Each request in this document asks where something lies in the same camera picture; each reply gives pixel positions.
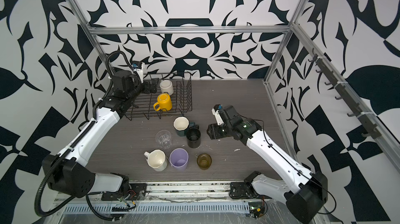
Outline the white mug red inside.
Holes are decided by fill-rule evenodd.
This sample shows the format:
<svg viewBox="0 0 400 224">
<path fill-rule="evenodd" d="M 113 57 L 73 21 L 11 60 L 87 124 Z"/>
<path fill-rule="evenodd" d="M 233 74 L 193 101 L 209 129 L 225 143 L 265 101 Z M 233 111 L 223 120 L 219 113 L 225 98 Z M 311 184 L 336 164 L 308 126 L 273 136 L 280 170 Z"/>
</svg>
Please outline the white mug red inside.
<svg viewBox="0 0 400 224">
<path fill-rule="evenodd" d="M 162 80 L 159 86 L 163 94 L 168 94 L 171 96 L 174 93 L 174 86 L 170 80 Z"/>
</svg>

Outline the yellow mug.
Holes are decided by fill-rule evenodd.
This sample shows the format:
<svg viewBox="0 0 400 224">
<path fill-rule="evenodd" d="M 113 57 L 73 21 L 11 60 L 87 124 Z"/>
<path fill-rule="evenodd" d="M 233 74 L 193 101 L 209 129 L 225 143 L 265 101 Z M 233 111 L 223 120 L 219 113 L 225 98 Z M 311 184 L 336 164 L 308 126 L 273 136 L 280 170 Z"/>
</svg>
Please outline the yellow mug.
<svg viewBox="0 0 400 224">
<path fill-rule="evenodd" d="M 155 111 L 170 111 L 173 108 L 172 100 L 168 94 L 160 94 L 157 102 L 153 105 Z"/>
</svg>

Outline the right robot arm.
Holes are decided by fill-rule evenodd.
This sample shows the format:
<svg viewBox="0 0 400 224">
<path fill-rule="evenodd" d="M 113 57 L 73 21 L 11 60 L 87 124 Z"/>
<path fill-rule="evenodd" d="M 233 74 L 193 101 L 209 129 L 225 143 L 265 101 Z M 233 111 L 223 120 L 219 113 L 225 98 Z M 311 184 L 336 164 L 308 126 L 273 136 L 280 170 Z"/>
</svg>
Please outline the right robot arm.
<svg viewBox="0 0 400 224">
<path fill-rule="evenodd" d="M 259 155 L 280 177 L 271 179 L 254 172 L 248 176 L 253 190 L 284 203 L 302 224 L 310 223 L 328 200 L 328 179 L 322 172 L 311 172 L 298 163 L 267 134 L 261 120 L 242 117 L 233 106 L 215 105 L 216 123 L 207 134 L 213 140 L 232 137 Z"/>
</svg>

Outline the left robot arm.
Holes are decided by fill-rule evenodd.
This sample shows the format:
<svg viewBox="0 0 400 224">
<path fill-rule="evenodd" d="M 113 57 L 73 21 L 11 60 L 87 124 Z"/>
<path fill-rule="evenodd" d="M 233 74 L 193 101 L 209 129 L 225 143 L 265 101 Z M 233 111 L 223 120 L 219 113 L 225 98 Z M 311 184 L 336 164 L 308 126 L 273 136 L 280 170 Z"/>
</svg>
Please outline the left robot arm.
<svg viewBox="0 0 400 224">
<path fill-rule="evenodd" d="M 47 155 L 42 161 L 45 177 L 34 199 L 34 211 L 39 217 L 56 213 L 75 198 L 85 198 L 89 208 L 98 218 L 115 221 L 113 217 L 106 217 L 97 212 L 89 196 L 111 193 L 122 202 L 129 196 L 130 185 L 127 176 L 93 173 L 86 166 L 108 131 L 125 117 L 130 108 L 136 107 L 136 98 L 141 94 L 157 92 L 159 79 L 145 80 L 144 64 L 139 61 L 129 62 L 126 53 L 120 50 L 106 57 L 105 66 L 111 81 L 105 95 L 94 105 L 92 118 L 57 155 Z M 42 196 L 46 186 L 69 195 L 69 198 L 51 210 L 43 210 Z"/>
</svg>

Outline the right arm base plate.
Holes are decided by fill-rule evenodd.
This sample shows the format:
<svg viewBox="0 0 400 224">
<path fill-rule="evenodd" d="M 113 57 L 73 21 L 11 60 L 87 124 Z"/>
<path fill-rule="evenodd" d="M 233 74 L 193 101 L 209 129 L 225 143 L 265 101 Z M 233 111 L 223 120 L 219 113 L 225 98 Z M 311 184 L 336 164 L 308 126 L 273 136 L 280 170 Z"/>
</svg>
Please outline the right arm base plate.
<svg viewBox="0 0 400 224">
<path fill-rule="evenodd" d="M 231 182 L 229 196 L 234 200 L 259 198 L 252 185 L 246 182 Z"/>
</svg>

